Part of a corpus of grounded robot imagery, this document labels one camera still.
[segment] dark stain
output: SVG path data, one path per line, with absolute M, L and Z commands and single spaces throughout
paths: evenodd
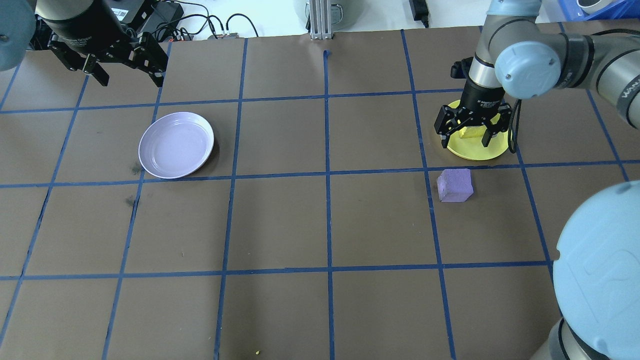
M 136 197 L 131 195 L 130 197 L 126 198 L 124 202 L 126 202 L 127 205 L 133 208 L 133 206 L 136 204 Z
M 142 166 L 138 163 L 131 167 L 131 173 L 133 175 L 139 175 L 141 171 L 142 171 Z

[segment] blue bin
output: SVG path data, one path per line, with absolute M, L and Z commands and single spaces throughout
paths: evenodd
M 590 15 L 582 11 L 576 0 L 559 1 L 568 21 L 640 18 L 640 0 L 617 0 L 599 12 Z

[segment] metal frame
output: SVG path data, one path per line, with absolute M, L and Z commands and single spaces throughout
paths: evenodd
M 309 23 L 311 39 L 333 38 L 330 0 L 309 0 Z

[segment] white plate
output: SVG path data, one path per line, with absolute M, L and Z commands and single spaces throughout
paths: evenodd
M 176 179 L 198 170 L 213 149 L 213 129 L 203 117 L 180 112 L 161 117 L 142 135 L 138 157 L 145 170 Z

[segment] label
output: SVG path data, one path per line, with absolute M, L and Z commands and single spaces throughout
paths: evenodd
M 128 10 L 111 8 L 111 11 L 116 15 L 119 21 L 123 21 L 124 17 L 129 13 Z
M 496 105 L 500 104 L 500 100 L 498 100 L 498 101 L 482 101 L 482 100 L 478 100 L 477 103 L 480 104 L 481 108 L 490 109 L 490 108 L 493 108 Z
M 89 42 L 89 40 L 91 40 L 93 37 L 88 37 L 88 38 L 65 38 L 63 37 L 63 39 L 65 40 L 65 42 L 71 46 L 78 46 L 78 47 L 85 47 L 87 45 L 87 43 Z
M 626 88 L 624 91 L 622 91 L 622 98 L 626 99 L 627 97 L 629 97 L 629 95 L 631 95 L 631 93 L 633 93 L 637 86 L 640 85 L 640 80 L 636 81 L 635 83 L 631 84 L 630 87 Z

